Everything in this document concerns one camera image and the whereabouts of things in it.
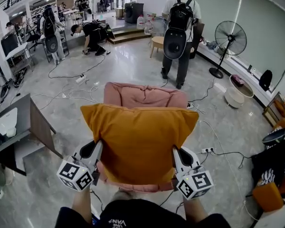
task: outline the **standing fan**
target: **standing fan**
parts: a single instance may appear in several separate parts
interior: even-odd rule
[[[222,78],[223,74],[220,71],[222,62],[226,54],[238,55],[241,54],[247,45],[247,37],[237,23],[232,21],[223,21],[215,29],[215,41],[224,53],[220,59],[218,68],[210,68],[209,72],[216,78]]]

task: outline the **wooden stool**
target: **wooden stool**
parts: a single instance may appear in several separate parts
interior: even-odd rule
[[[151,55],[150,55],[150,58],[152,57],[152,54],[153,54],[153,50],[154,48],[156,47],[157,48],[157,52],[158,52],[158,49],[163,49],[163,38],[162,36],[155,36],[152,38],[152,42],[153,42],[153,47],[152,47],[152,50],[151,50]]]

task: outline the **orange pillow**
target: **orange pillow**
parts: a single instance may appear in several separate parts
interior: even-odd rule
[[[161,184],[174,175],[172,148],[193,131],[197,112],[175,107],[82,106],[95,142],[104,142],[101,162],[110,181]]]

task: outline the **plastic bottle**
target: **plastic bottle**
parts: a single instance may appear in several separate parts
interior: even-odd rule
[[[137,19],[137,23],[136,23],[136,28],[137,29],[144,29],[144,18],[143,15],[140,15]]]
[[[150,29],[151,29],[151,22],[150,22],[150,20],[148,20],[148,22],[145,23],[144,30],[143,30],[145,35],[150,35],[151,34]]]

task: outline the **cushion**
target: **cushion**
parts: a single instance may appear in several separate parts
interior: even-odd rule
[[[174,176],[172,148],[193,131],[198,113],[181,108],[95,104],[81,107],[108,179],[132,185],[161,184]]]
[[[104,87],[104,103],[134,107],[180,107],[187,108],[187,96],[180,90],[155,86],[107,83]]]

